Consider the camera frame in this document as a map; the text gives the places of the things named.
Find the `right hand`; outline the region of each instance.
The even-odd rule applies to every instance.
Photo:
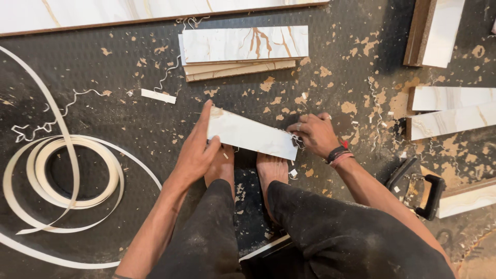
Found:
[[[339,142],[332,129],[329,114],[324,112],[318,116],[314,114],[300,116],[300,131],[297,131],[297,124],[290,125],[286,131],[291,132],[301,138],[305,146],[315,155],[327,159],[329,153],[337,147]]]

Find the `brown particleboard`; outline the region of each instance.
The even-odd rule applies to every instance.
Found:
[[[403,60],[404,65],[422,66],[436,3],[437,0],[417,0],[415,2],[410,36]]]

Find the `board piece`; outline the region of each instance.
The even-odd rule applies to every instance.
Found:
[[[163,94],[163,93],[157,93],[155,91],[151,91],[151,90],[147,90],[147,89],[143,89],[143,88],[141,89],[141,96],[152,98],[155,100],[164,101],[166,103],[171,103],[171,104],[176,103],[176,97],[174,97],[174,96],[170,96],[170,95]]]
[[[220,142],[295,160],[298,146],[285,131],[244,118],[223,109],[212,107],[208,123],[208,139],[220,137]]]
[[[417,0],[403,64],[446,68],[465,0]]]
[[[420,140],[496,125],[496,102],[407,118],[407,137]]]
[[[408,110],[439,111],[496,102],[496,88],[417,86]]]
[[[251,65],[246,67],[234,68],[234,69],[226,69],[226,70],[218,70],[211,72],[203,72],[198,74],[186,75],[186,81],[198,81],[212,78],[220,78],[227,76],[234,76],[240,74],[248,74],[255,72],[264,72],[271,70],[281,70],[281,69],[289,69],[294,68],[296,66],[296,61],[279,61],[273,63],[265,63],[260,65]]]
[[[302,58],[309,55],[308,26],[185,30],[183,48],[188,64]]]
[[[3,1],[0,36],[320,5],[329,0]]]
[[[481,181],[473,186],[476,189],[440,199],[437,216],[439,218],[445,218],[496,204],[495,178]]]

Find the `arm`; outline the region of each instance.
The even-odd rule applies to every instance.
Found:
[[[318,116],[313,114],[303,115],[300,117],[300,122],[302,123],[300,131],[297,131],[296,124],[289,126],[287,130],[302,137],[306,147],[312,153],[327,159],[329,153],[339,147],[340,144],[332,129],[329,114],[321,113]],[[438,250],[457,277],[450,259],[425,225],[355,159],[344,159],[337,165],[336,171],[348,186],[353,199],[357,203],[379,209],[398,219],[427,244]]]
[[[200,119],[185,140],[157,202],[117,267],[115,279],[145,278],[171,241],[179,209],[190,185],[207,172],[220,146],[219,137],[214,137],[208,146],[206,144],[211,106],[210,100],[203,106]]]

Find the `left hand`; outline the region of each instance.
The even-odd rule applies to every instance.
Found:
[[[219,136],[214,136],[207,145],[207,129],[211,107],[212,100],[206,101],[203,105],[200,119],[198,119],[191,134],[185,140],[179,153],[176,167],[170,175],[170,177],[182,180],[187,186],[205,175],[220,147]]]

